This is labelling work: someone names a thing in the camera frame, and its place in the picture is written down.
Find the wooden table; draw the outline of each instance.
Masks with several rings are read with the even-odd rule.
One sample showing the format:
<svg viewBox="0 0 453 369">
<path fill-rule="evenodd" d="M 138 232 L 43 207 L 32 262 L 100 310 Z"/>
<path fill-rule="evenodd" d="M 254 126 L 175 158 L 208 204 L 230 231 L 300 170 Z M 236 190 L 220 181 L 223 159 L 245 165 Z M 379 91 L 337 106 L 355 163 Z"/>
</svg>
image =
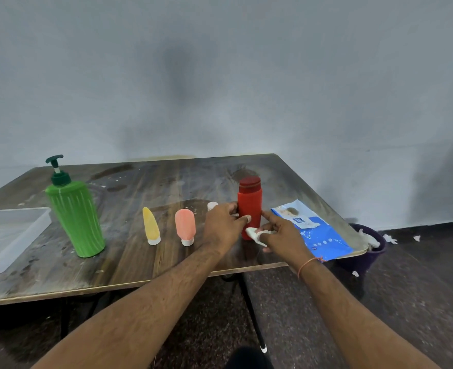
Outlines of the wooden table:
<svg viewBox="0 0 453 369">
<path fill-rule="evenodd" d="M 358 234 L 277 155 L 245 155 L 132 163 L 62 166 L 73 180 L 86 181 L 100 217 L 105 250 L 93 258 L 76 256 L 57 219 L 0 274 L 0 304 L 90 294 L 144 285 L 184 260 L 201 243 L 206 205 L 236 200 L 238 182 L 259 175 L 263 207 L 300 199 L 354 249 L 365 252 Z M 0 210 L 48 207 L 45 188 L 51 167 L 34 168 L 0 189 Z M 146 241 L 142 209 L 154 213 L 162 241 Z M 182 246 L 174 214 L 196 215 L 194 245 Z M 253 242 L 239 241 L 211 275 L 285 266 Z"/>
</svg>

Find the green pump bottle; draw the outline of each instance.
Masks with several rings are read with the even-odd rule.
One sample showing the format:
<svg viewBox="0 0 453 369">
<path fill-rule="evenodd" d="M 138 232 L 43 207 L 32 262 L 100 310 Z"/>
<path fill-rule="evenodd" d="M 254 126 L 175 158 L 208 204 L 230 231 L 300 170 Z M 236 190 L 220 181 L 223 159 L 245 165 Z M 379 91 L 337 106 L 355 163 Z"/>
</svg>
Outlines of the green pump bottle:
<svg viewBox="0 0 453 369">
<path fill-rule="evenodd" d="M 52 184 L 45 189 L 59 222 L 69 236 L 76 254 L 89 258 L 105 248 L 99 218 L 88 187 L 80 181 L 71 181 L 70 175 L 57 162 L 63 155 L 47 158 L 54 174 Z"/>
</svg>

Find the person's left hand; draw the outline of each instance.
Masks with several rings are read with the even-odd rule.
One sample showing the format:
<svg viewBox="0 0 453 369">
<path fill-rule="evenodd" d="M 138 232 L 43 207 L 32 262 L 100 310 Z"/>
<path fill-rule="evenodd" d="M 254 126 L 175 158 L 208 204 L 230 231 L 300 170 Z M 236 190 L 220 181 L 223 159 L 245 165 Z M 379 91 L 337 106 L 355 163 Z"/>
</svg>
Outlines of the person's left hand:
<svg viewBox="0 0 453 369">
<path fill-rule="evenodd" d="M 250 215 L 232 217 L 237 213 L 237 202 L 215 206 L 206 214 L 204 242 L 214 242 L 227 252 L 237 242 L 242 229 L 251 221 Z"/>
</svg>

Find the small white bottle cap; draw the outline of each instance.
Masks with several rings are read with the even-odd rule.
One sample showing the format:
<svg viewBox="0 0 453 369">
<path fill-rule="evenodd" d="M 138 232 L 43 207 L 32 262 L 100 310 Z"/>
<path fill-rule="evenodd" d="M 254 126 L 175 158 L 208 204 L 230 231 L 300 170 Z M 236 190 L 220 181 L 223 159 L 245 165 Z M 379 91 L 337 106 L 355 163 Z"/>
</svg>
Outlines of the small white bottle cap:
<svg viewBox="0 0 453 369">
<path fill-rule="evenodd" d="M 155 246 L 155 245 L 159 244 L 161 240 L 162 240 L 162 238 L 161 238 L 161 237 L 158 237 L 156 240 L 148 240 L 148 243 L 149 243 L 151 246 Z"/>
<path fill-rule="evenodd" d="M 208 203 L 208 211 L 211 211 L 215 206 L 217 206 L 217 202 L 210 202 Z"/>
<path fill-rule="evenodd" d="M 184 246 L 190 246 L 190 245 L 192 245 L 193 243 L 194 243 L 194 238 L 191 239 L 191 240 L 182 240 L 182 244 L 183 244 Z"/>
</svg>

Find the person's hand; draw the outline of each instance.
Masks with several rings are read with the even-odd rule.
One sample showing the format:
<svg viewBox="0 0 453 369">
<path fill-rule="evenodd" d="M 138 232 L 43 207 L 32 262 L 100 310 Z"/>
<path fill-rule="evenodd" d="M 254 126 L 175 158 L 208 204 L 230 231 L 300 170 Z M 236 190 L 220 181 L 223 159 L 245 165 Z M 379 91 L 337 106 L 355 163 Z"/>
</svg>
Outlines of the person's hand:
<svg viewBox="0 0 453 369">
<path fill-rule="evenodd" d="M 232 217 L 237 213 L 237 202 L 215 206 L 206 214 L 204 241 L 214 242 L 226 253 L 237 242 L 242 229 L 251 221 L 250 215 Z"/>
<path fill-rule="evenodd" d="M 261 230 L 275 230 L 278 233 L 262 233 L 259 236 L 259 240 L 287 262 L 288 265 L 297 270 L 303 263 L 314 257 L 305 245 L 299 230 L 291 221 L 273 214 L 270 210 L 262 211 L 262 216 L 269 223 L 261 226 L 257 229 L 257 232 Z"/>
</svg>

